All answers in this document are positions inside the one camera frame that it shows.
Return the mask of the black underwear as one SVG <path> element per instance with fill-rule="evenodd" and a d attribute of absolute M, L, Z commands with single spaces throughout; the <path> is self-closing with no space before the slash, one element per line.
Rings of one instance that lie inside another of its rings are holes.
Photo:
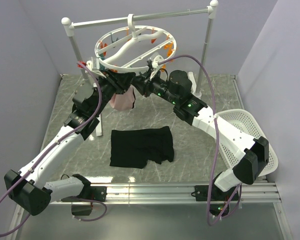
<path fill-rule="evenodd" d="M 174 161 L 173 136 L 168 126 L 139 130 L 112 130 L 110 166 L 143 169 L 148 161 Z"/>

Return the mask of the pink underwear on hanger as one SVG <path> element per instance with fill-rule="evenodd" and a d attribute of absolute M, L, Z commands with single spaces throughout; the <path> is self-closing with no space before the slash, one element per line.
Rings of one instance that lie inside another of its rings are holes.
<path fill-rule="evenodd" d="M 135 107 L 136 96 L 131 86 L 124 94 L 114 94 L 109 105 L 117 111 L 131 110 Z"/>

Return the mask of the aluminium mounting rail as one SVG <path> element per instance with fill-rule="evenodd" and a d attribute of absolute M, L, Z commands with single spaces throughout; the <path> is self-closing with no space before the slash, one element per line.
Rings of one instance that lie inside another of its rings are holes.
<path fill-rule="evenodd" d="M 200 183 L 156 184 L 92 184 L 75 196 L 67 190 L 54 191 L 50 202 L 99 201 L 107 204 L 190 204 L 206 203 L 209 185 Z M 274 183 L 243 184 L 238 188 L 231 203 L 280 203 L 281 198 Z"/>

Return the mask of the white drying rack frame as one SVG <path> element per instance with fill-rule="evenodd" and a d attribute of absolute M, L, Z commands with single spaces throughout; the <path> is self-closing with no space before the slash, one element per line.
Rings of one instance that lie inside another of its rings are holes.
<path fill-rule="evenodd" d="M 135 21 L 136 20 L 140 21 L 142 19 L 143 19 L 142 16 L 134 16 L 134 20 Z M 79 50 L 79 48 L 77 46 L 77 43 L 75 41 L 74 30 L 76 28 L 80 28 L 80 27 L 87 27 L 87 26 L 89 26 L 89 23 L 88 22 L 73 23 L 67 17 L 64 17 L 61 22 L 62 22 L 62 24 L 64 26 L 64 29 L 66 31 L 67 36 L 69 37 L 69 40 L 71 42 L 72 48 L 74 50 L 74 53 L 76 55 L 77 61 L 78 62 L 82 61 L 82 56 L 81 56 L 80 50 Z M 107 25 L 107 24 L 115 24 L 115 23 L 119 23 L 119 22 L 127 22 L 127 17 L 125 17 L 125 18 L 104 19 L 104 20 L 96 21 L 95 25 Z M 172 60 L 175 60 L 176 58 L 177 58 L 177 56 L 175 54 L 174 57 L 172 57 Z M 165 61 L 160 62 L 160 64 L 164 65 L 165 63 L 168 63 L 168 62 L 169 61 L 165 60 Z M 148 69 L 145 72 L 126 72 L 126 73 L 135 73 L 136 76 L 143 75 L 143 74 L 146 74 L 146 73 L 151 73 L 151 71 L 149 69 L 149 63 L 150 63 L 150 61 L 148 60 L 147 65 L 146 65 L 148 67 Z M 102 65 L 100 65 L 100 67 L 101 67 L 102 72 L 104 72 L 106 70 L 110 70 L 108 68 L 105 68 Z M 100 77 L 95 77 L 95 76 L 92 75 L 92 73 L 89 73 L 89 74 L 85 73 L 84 70 L 81 70 L 81 72 L 82 72 L 82 75 L 83 75 L 85 81 L 89 81 L 95 87 L 99 86 L 98 80 L 99 80 Z M 135 87 L 133 86 L 133 84 L 131 84 L 130 87 L 134 88 L 134 93 L 138 92 L 135 89 Z M 216 114 L 215 107 L 211 107 L 211 108 L 212 108 L 213 112 Z"/>

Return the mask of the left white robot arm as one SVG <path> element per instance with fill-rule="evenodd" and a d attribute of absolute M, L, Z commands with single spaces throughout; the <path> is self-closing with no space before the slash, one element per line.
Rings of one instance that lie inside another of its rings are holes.
<path fill-rule="evenodd" d="M 51 202 L 64 198 L 86 201 L 91 197 L 91 182 L 80 174 L 65 180 L 50 182 L 49 178 L 63 160 L 78 148 L 96 129 L 98 116 L 115 94 L 124 94 L 135 73 L 115 73 L 106 70 L 98 86 L 82 82 L 73 96 L 72 112 L 55 138 L 19 171 L 10 170 L 4 176 L 8 196 L 30 215 L 40 214 Z"/>

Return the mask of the white round clip hanger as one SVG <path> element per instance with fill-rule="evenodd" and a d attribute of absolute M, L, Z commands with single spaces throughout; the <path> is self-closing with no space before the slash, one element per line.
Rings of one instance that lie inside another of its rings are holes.
<path fill-rule="evenodd" d="M 145 63 L 155 52 L 170 62 L 177 51 L 175 37 L 165 29 L 137 25 L 129 14 L 127 26 L 111 30 L 95 44 L 95 57 L 101 66 L 119 73 L 145 72 Z"/>

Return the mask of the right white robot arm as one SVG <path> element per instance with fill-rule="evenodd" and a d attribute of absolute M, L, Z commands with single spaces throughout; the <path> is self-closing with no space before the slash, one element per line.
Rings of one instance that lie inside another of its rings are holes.
<path fill-rule="evenodd" d="M 144 97 L 154 94 L 171 103 L 173 112 L 182 121 L 213 137 L 217 145 L 225 146 L 237 163 L 221 172 L 210 187 L 216 200 L 223 199 L 228 191 L 239 185 L 252 185 L 269 162 L 269 141 L 264 136 L 255 137 L 236 128 L 198 97 L 192 94 L 193 82 L 189 74 L 174 70 L 167 80 L 159 73 L 136 76 L 132 85 Z"/>

